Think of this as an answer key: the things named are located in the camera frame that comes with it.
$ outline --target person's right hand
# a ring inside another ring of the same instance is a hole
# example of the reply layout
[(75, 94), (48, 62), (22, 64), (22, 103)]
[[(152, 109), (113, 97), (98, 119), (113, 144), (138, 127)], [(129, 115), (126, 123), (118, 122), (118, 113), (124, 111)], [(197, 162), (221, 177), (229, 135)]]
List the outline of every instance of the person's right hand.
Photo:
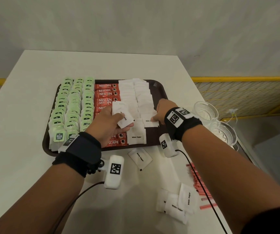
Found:
[(170, 109), (174, 107), (177, 107), (177, 104), (175, 104), (173, 101), (164, 98), (160, 99), (156, 108), (158, 113), (151, 118), (151, 121), (160, 121), (162, 125), (165, 125), (165, 115)]

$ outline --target white tracking device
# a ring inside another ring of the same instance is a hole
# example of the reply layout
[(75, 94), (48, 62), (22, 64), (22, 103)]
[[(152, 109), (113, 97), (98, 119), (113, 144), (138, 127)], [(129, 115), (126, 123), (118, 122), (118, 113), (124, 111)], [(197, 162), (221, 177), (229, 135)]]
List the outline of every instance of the white tracking device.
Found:
[(124, 167), (124, 158), (118, 155), (111, 155), (110, 160), (102, 159), (104, 164), (98, 170), (105, 170), (104, 187), (106, 189), (117, 190), (122, 180), (122, 171)]
[(175, 157), (179, 154), (176, 140), (171, 140), (169, 134), (162, 134), (159, 138), (165, 157)]

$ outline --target person's left hand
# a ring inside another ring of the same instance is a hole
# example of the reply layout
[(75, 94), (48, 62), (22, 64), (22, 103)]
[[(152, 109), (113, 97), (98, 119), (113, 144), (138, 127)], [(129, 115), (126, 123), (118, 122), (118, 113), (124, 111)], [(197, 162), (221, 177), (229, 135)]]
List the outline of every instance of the person's left hand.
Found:
[(134, 123), (121, 129), (117, 123), (124, 118), (123, 113), (112, 115), (112, 106), (105, 107), (92, 121), (85, 130), (86, 133), (95, 137), (101, 144), (101, 148), (105, 147), (112, 136), (130, 130)]

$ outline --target black cable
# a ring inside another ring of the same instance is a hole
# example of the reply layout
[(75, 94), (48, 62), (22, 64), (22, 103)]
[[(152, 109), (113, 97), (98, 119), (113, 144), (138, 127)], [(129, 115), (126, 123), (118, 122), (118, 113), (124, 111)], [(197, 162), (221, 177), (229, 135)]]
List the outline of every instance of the black cable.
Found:
[(207, 199), (208, 199), (208, 201), (209, 201), (209, 203), (210, 203), (210, 205), (211, 205), (213, 211), (215, 212), (215, 214), (216, 214), (216, 216), (217, 216), (217, 219), (218, 219), (219, 222), (220, 222), (220, 225), (222, 226), (222, 228), (223, 228), (225, 234), (228, 234), (227, 231), (225, 230), (225, 228), (224, 228), (224, 226), (223, 226), (223, 224), (222, 224), (222, 222), (221, 222), (221, 220), (220, 220), (220, 218), (219, 218), (219, 216), (218, 216), (218, 214), (217, 214), (215, 208), (213, 207), (213, 205), (212, 205), (212, 203), (211, 203), (211, 201), (210, 201), (210, 199), (209, 199), (209, 197), (208, 197), (208, 194), (207, 194), (205, 188), (203, 187), (202, 183), (200, 182), (200, 179), (199, 179), (199, 177), (197, 176), (197, 174), (196, 174), (196, 172), (195, 172), (195, 170), (194, 170), (194, 168), (193, 168), (193, 166), (192, 166), (190, 160), (189, 160), (188, 157), (185, 155), (185, 153), (182, 152), (180, 149), (176, 149), (175, 151), (180, 151), (181, 153), (183, 153), (183, 155), (184, 155), (184, 156), (186, 157), (186, 159), (188, 160), (188, 162), (189, 162), (189, 164), (190, 164), (190, 166), (191, 166), (191, 168), (192, 168), (192, 170), (193, 170), (193, 172), (194, 172), (194, 174), (195, 174), (197, 180), (199, 181), (201, 187), (203, 188), (203, 190), (204, 190), (204, 192), (205, 192), (205, 195), (206, 195), (206, 197), (207, 197)]
[(66, 209), (66, 211), (64, 212), (64, 214), (62, 215), (62, 217), (60, 218), (60, 220), (58, 221), (58, 223), (56, 224), (55, 229), (53, 230), (52, 233), (55, 233), (55, 232), (56, 232), (56, 230), (57, 230), (57, 228), (58, 228), (60, 222), (62, 221), (62, 219), (64, 218), (64, 216), (67, 214), (68, 210), (72, 207), (72, 205), (75, 204), (76, 200), (77, 200), (79, 197), (81, 197), (82, 194), (84, 194), (87, 190), (89, 190), (90, 188), (93, 188), (93, 187), (96, 186), (96, 185), (100, 185), (100, 184), (104, 184), (104, 182), (98, 182), (98, 183), (93, 184), (92, 186), (90, 186), (90, 187), (88, 187), (87, 189), (85, 189), (82, 193), (80, 193), (79, 196), (77, 196), (75, 200), (73, 200), (73, 202), (68, 206), (68, 208)]

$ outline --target dark brown tray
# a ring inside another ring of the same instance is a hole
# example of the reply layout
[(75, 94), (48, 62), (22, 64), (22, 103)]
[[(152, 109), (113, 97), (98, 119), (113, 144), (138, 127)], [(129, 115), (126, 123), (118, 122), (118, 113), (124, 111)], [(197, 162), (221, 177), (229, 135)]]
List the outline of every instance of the dark brown tray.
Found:
[[(160, 82), (157, 82), (155, 80), (146, 79), (145, 81), (149, 82), (149, 89), (150, 89), (151, 94), (152, 94), (154, 109), (156, 110), (156, 107), (158, 105), (158, 101), (161, 98), (168, 99), (167, 95), (165, 93), (164, 87)], [(96, 84), (117, 84), (118, 80), (117, 79), (109, 79), (109, 80), (107, 80), (107, 79), (96, 79), (95, 83)], [(54, 107), (55, 107), (56, 96), (55, 96), (55, 100), (52, 104), (52, 109), (54, 109)], [(127, 145), (127, 146), (119, 146), (119, 147), (107, 147), (107, 148), (103, 148), (101, 150), (102, 151), (108, 151), (108, 150), (116, 150), (116, 149), (129, 149), (129, 148), (159, 145), (160, 144), (159, 143), (159, 137), (162, 134), (167, 133), (166, 126), (161, 125), (161, 123), (159, 123), (159, 124), (160, 124), (159, 127), (148, 127), (148, 128), (146, 128), (146, 144), (134, 144), (134, 145)], [(48, 155), (55, 157), (55, 156), (58, 155), (58, 151), (52, 152), (49, 149), (49, 133), (48, 133), (48, 130), (49, 130), (49, 127), (48, 127), (48, 124), (47, 124), (47, 128), (46, 128), (44, 139), (43, 139), (43, 150)]]

